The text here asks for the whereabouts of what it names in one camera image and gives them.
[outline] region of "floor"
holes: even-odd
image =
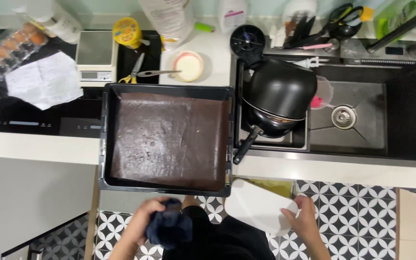
[[[89,214],[33,241],[30,249],[43,251],[42,260],[83,260]]]
[[[394,260],[396,245],[396,193],[393,187],[299,180],[300,195],[316,206],[320,236],[332,260]],[[226,216],[222,199],[197,196],[211,222]],[[96,221],[95,260],[106,260],[132,214],[101,211]],[[291,230],[277,237],[266,234],[277,260],[309,260],[302,239]],[[161,260],[163,248],[148,242],[135,260]]]

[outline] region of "pan handle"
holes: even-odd
[[[245,142],[240,146],[239,150],[234,156],[234,164],[238,165],[243,157],[245,156],[246,152],[250,149],[251,145],[255,142],[256,138],[258,137],[258,134],[262,134],[264,131],[259,128],[258,126],[253,126],[253,131],[248,135]]]

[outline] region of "sink drain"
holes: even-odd
[[[346,105],[335,107],[331,113],[331,121],[339,129],[349,129],[355,124],[355,112]]]

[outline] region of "dark blue towel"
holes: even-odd
[[[146,227],[149,242],[171,250],[181,243],[192,241],[192,220],[181,213],[182,203],[176,198],[160,203],[166,209],[150,215],[150,222]]]

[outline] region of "white countertop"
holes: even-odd
[[[231,85],[231,54],[228,37],[221,33],[195,32],[191,41],[176,50],[165,51],[161,66],[167,67],[171,55],[181,50],[193,50],[209,58],[207,76],[184,85]],[[167,75],[160,76],[162,84],[179,84]],[[0,133],[0,157],[65,163],[98,164],[99,139]],[[369,185],[416,187],[416,168],[362,165],[341,162],[319,162],[245,156],[234,168],[243,176],[331,181]]]

